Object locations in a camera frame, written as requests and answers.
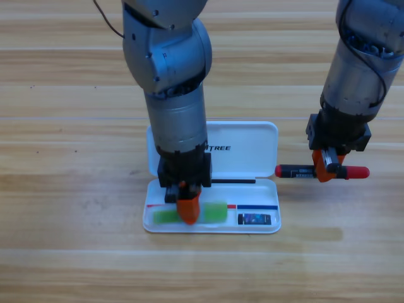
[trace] white case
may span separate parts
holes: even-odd
[[[199,203],[226,201],[242,209],[228,209],[227,221],[218,224],[154,224],[153,212],[175,209],[164,204],[165,188],[158,179],[148,185],[143,226],[149,232],[272,234],[282,224],[276,184],[268,178],[275,173],[278,128],[270,122],[208,121],[208,152],[211,152],[212,179],[249,179],[255,184],[212,184],[202,188]],[[152,130],[147,129],[149,171],[157,176],[159,154]],[[239,214],[271,216],[270,225],[239,225]]]

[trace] robotic arm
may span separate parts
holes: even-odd
[[[158,179],[165,202],[177,203],[192,224],[199,215],[201,186],[211,186],[202,81],[212,49],[197,19],[207,0],[123,0],[125,60],[145,92],[160,154]]]
[[[340,0],[340,41],[306,134],[317,177],[338,173],[345,155],[365,150],[367,125],[381,108],[404,59],[404,0]]]

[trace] green sponge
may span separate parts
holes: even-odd
[[[227,202],[217,201],[201,203],[198,223],[221,223],[227,219]],[[177,210],[159,210],[153,212],[154,224],[182,222]]]
[[[166,223],[179,223],[182,222],[178,215],[177,210],[160,210],[153,212],[154,224],[166,224]]]

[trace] wood grain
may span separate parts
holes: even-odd
[[[337,0],[210,0],[212,119],[271,121],[278,163],[305,128],[338,34]],[[121,26],[120,0],[100,0]],[[274,235],[143,230],[143,92],[91,0],[0,1],[0,302],[404,302],[404,74],[363,153],[363,181],[273,179]]]

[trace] black cable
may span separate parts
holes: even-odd
[[[385,82],[385,80],[383,79],[383,77],[380,75],[380,73],[373,67],[373,66],[371,66],[364,58],[362,58],[360,55],[358,55],[353,49],[352,49],[352,46],[344,39],[344,34],[343,34],[343,31],[342,31],[342,25],[343,25],[343,23],[345,22],[345,16],[347,15],[347,11],[348,11],[348,8],[350,7],[350,5],[352,4],[352,1],[353,0],[349,0],[349,2],[347,3],[347,5],[345,6],[345,8],[343,9],[343,11],[342,11],[342,14],[341,14],[341,17],[340,17],[340,24],[339,24],[339,27],[338,27],[338,32],[340,33],[340,37],[341,37],[341,40],[342,40],[342,42],[345,44],[345,46],[349,49],[349,51],[356,57],[356,58],[358,58],[359,60],[361,60],[364,64],[366,64],[366,66],[368,67],[368,68],[370,68],[376,75],[377,75],[377,77],[380,79],[380,82],[381,82],[381,84],[382,84],[382,86],[383,86],[383,96],[377,101],[377,102],[374,102],[374,103],[371,103],[370,105],[369,105],[369,107],[376,107],[376,106],[378,106],[379,104],[381,104],[383,101],[384,101],[384,99],[386,98],[386,95],[387,95],[387,86],[386,86],[386,82]]]
[[[111,23],[109,23],[106,15],[104,14],[104,12],[102,11],[101,7],[98,5],[97,0],[93,0],[95,6],[98,8],[98,10],[100,11],[101,15],[104,17],[105,22],[107,22],[108,26],[110,27],[111,30],[114,31],[114,33],[116,33],[118,36],[125,38],[125,36],[123,34],[121,34],[120,32],[118,32],[112,25]]]

